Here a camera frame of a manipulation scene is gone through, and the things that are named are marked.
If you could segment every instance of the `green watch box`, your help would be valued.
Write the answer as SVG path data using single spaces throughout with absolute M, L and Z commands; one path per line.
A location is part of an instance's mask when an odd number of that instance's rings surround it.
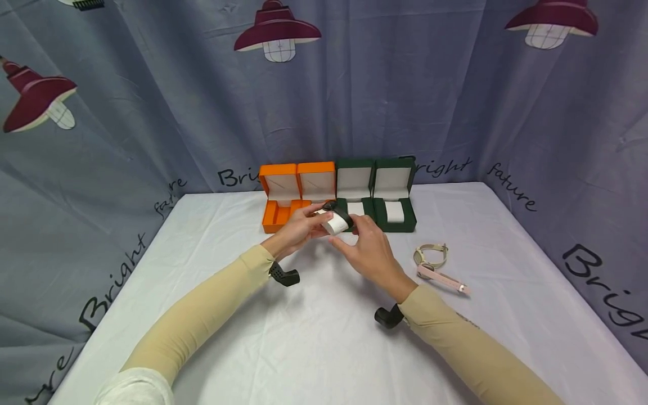
M 383 232 L 414 232 L 416 215 L 410 191 L 415 173 L 413 157 L 375 161 L 374 220 Z
M 336 162 L 338 206 L 347 214 L 374 215 L 371 191 L 375 180 L 373 159 L 340 159 Z

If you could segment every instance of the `box lid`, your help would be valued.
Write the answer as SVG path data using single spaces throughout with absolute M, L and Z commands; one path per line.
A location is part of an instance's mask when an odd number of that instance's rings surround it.
M 269 200 L 280 202 L 300 200 L 295 163 L 263 165 L 259 168 L 259 179 Z
M 359 201 L 371 197 L 375 179 L 373 159 L 340 159 L 336 166 L 338 198 Z
M 395 201 L 409 198 L 416 164 L 413 157 L 395 157 L 376 160 L 374 198 Z
M 335 163 L 313 162 L 297 165 L 302 200 L 324 202 L 335 199 Z

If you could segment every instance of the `white sleeve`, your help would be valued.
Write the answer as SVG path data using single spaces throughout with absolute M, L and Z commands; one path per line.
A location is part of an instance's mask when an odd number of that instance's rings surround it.
M 115 375 L 101 389 L 95 405 L 174 405 L 167 380 L 155 370 L 133 368 Z

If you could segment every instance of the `person's left hand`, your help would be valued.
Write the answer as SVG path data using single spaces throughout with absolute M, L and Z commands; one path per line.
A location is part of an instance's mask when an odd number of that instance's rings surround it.
M 296 210 L 286 225 L 262 242 L 261 246 L 280 261 L 301 249 L 310 239 L 327 236 L 329 233 L 322 224 L 330 221 L 333 213 L 315 214 L 323 206 L 324 203 L 312 204 Z

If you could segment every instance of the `person's right hand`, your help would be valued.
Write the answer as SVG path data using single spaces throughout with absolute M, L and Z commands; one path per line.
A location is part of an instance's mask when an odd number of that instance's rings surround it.
M 350 246 L 336 237 L 330 243 L 340 251 L 349 264 L 366 279 L 385 290 L 397 303 L 402 303 L 417 284 L 404 272 L 391 252 L 387 236 L 366 216 L 352 214 L 358 242 Z

